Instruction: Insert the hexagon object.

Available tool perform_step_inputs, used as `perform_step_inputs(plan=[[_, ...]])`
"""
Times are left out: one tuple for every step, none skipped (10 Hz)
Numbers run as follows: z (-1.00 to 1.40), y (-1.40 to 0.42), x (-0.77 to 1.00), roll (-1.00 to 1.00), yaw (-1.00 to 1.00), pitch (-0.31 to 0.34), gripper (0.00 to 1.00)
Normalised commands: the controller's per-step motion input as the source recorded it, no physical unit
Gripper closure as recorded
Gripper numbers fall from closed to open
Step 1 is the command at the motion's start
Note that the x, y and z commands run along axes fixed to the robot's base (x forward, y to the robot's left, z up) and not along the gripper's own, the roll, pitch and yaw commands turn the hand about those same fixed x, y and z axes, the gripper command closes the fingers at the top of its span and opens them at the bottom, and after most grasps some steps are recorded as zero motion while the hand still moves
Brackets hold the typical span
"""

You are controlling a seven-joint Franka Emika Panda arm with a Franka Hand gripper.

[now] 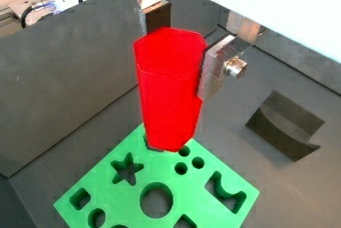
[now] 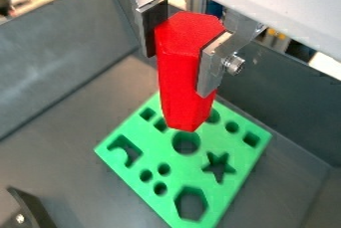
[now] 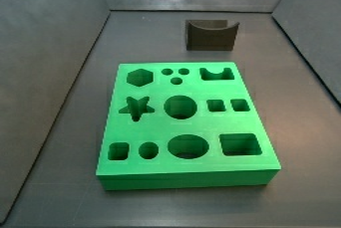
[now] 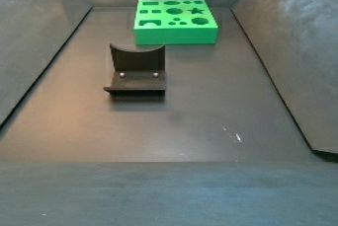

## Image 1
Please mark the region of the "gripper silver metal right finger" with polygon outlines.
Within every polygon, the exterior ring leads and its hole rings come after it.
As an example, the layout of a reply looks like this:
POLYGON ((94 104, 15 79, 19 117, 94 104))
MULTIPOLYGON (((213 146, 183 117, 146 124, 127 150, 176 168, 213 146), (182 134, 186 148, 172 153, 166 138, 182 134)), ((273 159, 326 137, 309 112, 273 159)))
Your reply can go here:
POLYGON ((223 35, 203 51, 196 95, 210 98, 221 88, 227 76, 241 78, 247 63, 241 59, 259 36, 262 26, 245 16, 230 11, 223 35))

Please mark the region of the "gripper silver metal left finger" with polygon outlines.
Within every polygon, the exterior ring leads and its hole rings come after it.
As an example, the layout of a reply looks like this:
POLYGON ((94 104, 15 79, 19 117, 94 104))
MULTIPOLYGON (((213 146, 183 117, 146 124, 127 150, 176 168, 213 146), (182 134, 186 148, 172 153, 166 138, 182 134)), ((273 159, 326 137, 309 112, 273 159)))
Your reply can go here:
POLYGON ((167 0, 138 0, 143 33, 171 25, 171 3, 167 0))

